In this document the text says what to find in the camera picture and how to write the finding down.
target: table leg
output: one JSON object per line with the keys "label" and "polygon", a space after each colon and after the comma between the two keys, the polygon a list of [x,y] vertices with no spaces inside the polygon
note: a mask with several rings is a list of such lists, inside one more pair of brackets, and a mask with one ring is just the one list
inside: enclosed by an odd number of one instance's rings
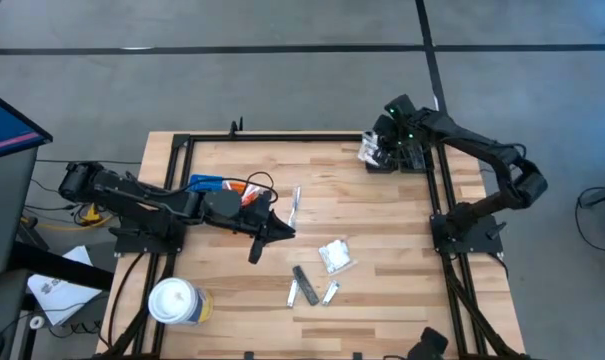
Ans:
{"label": "table leg", "polygon": [[11,267],[66,280],[70,283],[109,291],[113,273],[54,255],[34,246],[15,242]]}

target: wooden table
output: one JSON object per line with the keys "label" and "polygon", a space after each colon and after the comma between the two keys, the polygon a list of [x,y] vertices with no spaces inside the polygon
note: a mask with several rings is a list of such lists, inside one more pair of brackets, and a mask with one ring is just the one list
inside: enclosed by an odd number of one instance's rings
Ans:
{"label": "wooden table", "polygon": [[[140,180],[163,185],[173,134],[150,133]],[[425,326],[447,336],[445,357],[456,357],[442,264],[427,221],[432,209],[426,176],[368,174],[356,157],[358,147],[326,142],[196,144],[192,173],[243,178],[268,171],[280,194],[274,208],[281,219],[288,219],[292,189],[301,185],[297,236],[273,243],[251,265],[248,236],[191,227],[175,276],[211,291],[214,312],[198,327],[167,326],[162,358],[242,358],[245,351],[254,351],[257,358],[346,359],[353,352],[363,352],[365,358],[404,356]],[[457,200],[484,197],[478,162],[455,149],[447,151]],[[183,158],[180,154],[174,188]],[[446,209],[439,172],[436,176]],[[254,181],[268,183],[258,177]],[[347,240],[358,263],[334,276],[341,288],[330,306],[312,307],[298,294],[294,308],[287,308],[294,265],[302,266],[319,296],[324,294],[330,278],[318,248],[338,238]],[[124,287],[114,339],[139,309],[148,257]],[[102,327],[105,337],[115,290],[134,258],[130,254],[118,261]],[[511,347],[524,351],[503,268],[486,255],[470,256],[470,262],[485,316]],[[463,314],[469,351],[474,351],[470,322]],[[150,351],[154,326],[149,320],[145,351]]]}

